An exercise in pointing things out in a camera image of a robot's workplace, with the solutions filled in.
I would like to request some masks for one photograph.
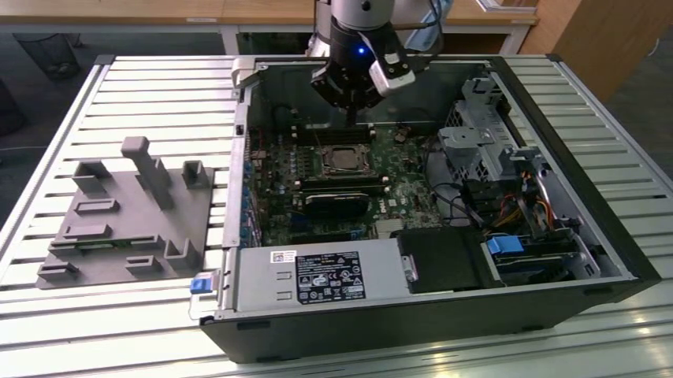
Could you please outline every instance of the power supply label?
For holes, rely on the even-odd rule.
[[[358,252],[297,256],[294,264],[302,305],[367,298]]]

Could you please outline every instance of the blue latch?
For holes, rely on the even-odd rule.
[[[191,280],[190,292],[193,294],[209,294],[213,292],[213,278],[195,278]]]
[[[486,245],[492,254],[518,254],[524,252],[524,246],[518,236],[494,236],[486,242]]]

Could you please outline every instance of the table leg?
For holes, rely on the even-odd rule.
[[[530,30],[530,25],[517,25],[513,26],[512,32],[505,38],[505,43],[501,48],[501,55],[516,55],[518,50],[522,48],[524,39],[526,39],[528,31]]]
[[[239,25],[222,25],[221,27],[222,42],[225,43],[225,54],[239,55]]]

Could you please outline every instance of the aluminum extrusion table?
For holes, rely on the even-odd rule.
[[[544,56],[508,62],[664,277],[651,290],[552,330],[253,365],[229,361],[201,332],[191,316],[213,310],[215,298],[191,303],[187,279],[38,290],[38,268],[76,190],[70,179],[76,161],[100,158],[110,170],[132,169],[119,152],[130,135],[152,141],[150,152],[167,168],[195,159],[215,168],[205,269],[221,266],[233,60],[118,57],[95,65],[0,232],[0,377],[671,373],[673,183],[568,67]],[[533,144],[517,114],[513,120]]]

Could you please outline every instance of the trash bin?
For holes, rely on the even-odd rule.
[[[26,124],[26,117],[14,101],[8,87],[0,80],[0,136],[15,132]]]
[[[67,79],[80,71],[71,44],[63,34],[15,34],[14,38],[50,79]]]

